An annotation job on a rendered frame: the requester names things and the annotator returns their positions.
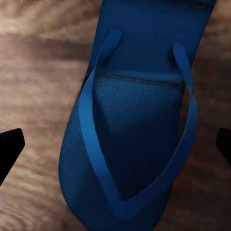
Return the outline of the sandal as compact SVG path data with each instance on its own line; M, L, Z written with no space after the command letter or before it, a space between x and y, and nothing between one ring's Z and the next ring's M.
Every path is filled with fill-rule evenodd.
M58 166L64 199L88 230L153 231L159 223L196 139L191 68L216 3L102 1Z

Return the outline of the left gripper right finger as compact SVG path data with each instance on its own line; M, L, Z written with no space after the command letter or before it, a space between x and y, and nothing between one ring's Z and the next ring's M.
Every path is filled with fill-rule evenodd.
M218 131L216 146L222 153L226 161L231 167L231 130L220 128Z

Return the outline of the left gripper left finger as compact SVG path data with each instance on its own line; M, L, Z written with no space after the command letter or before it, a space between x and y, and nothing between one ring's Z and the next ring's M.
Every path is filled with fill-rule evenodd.
M0 133L0 186L25 147L21 128Z

